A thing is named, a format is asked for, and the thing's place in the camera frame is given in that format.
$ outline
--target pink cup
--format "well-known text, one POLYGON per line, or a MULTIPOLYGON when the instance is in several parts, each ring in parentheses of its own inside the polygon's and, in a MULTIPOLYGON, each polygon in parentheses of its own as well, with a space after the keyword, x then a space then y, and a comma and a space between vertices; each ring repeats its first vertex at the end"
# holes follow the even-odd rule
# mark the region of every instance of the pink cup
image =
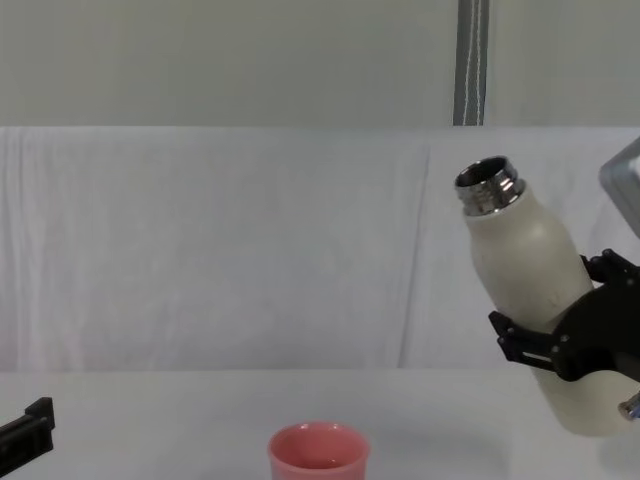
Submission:
POLYGON ((364 480, 369 443, 330 422, 292 425, 269 441, 273 480, 364 480))

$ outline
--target cup rim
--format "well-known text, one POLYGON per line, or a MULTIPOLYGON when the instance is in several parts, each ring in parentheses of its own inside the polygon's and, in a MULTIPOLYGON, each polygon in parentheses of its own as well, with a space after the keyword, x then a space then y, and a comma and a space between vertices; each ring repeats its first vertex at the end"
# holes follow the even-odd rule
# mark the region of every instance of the cup rim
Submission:
POLYGON ((362 462, 366 462, 367 458, 369 457, 369 453, 371 452, 371 445, 369 444, 369 441, 362 433, 360 433, 358 430, 356 430, 355 428, 349 425, 345 425, 344 423, 337 423, 337 422, 312 421, 312 422, 300 422, 300 423, 296 423, 296 424, 281 428, 276 433, 274 433, 271 439, 269 440, 269 445, 267 450, 269 452, 269 458, 271 459, 271 461, 277 464, 282 469, 286 469, 287 471, 294 472, 294 473, 304 473, 305 475, 322 476, 322 475, 334 475, 336 473, 346 472, 351 470, 354 465, 357 465, 362 462), (355 436, 362 442, 362 445, 364 447, 362 454, 358 458, 356 458, 353 462, 350 462, 347 465, 341 465, 339 467, 333 467, 333 468, 322 468, 322 469, 297 467, 295 465, 291 465, 290 463, 280 460, 275 455, 275 453, 273 453, 273 444, 275 443, 275 441, 286 432, 295 430, 304 425, 308 425, 311 427, 324 427, 324 426, 333 425, 333 426, 340 427, 341 430, 345 430, 351 434, 355 434, 355 436))

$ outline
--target black clamp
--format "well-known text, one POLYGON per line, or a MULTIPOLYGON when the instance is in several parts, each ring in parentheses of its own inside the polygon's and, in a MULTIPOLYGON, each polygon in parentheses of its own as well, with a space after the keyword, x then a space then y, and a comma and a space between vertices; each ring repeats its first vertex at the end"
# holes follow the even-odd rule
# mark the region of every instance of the black clamp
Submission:
POLYGON ((551 333, 528 330, 492 312, 498 344, 507 360, 569 382, 600 370, 640 381, 640 268, 613 250, 582 259, 591 279, 602 285, 555 319, 551 333))
POLYGON ((41 398, 24 413, 0 427, 0 477, 53 450, 51 430, 56 423, 52 399, 41 398))

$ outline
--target white table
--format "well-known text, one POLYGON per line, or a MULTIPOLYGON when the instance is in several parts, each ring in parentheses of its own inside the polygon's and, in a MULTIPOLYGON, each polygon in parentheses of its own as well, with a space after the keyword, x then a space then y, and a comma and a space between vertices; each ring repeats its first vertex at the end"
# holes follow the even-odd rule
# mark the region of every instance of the white table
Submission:
POLYGON ((262 480, 283 425, 369 436, 368 480, 637 479, 640 430, 565 433, 526 368, 0 375, 0 420, 54 398, 55 450, 12 480, 262 480))

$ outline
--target white bottle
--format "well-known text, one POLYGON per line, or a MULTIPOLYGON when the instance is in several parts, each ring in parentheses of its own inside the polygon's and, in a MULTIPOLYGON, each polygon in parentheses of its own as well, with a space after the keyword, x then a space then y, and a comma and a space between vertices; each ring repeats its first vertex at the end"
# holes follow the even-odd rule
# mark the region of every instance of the white bottle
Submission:
MULTIPOLYGON (((474 267, 496 309, 531 330, 552 321, 593 288, 567 229, 534 197, 504 157, 477 162, 455 182, 471 233, 474 267)), ((570 432, 612 435, 631 422, 618 411, 640 385, 617 373, 565 382, 533 369, 558 421, 570 432)))

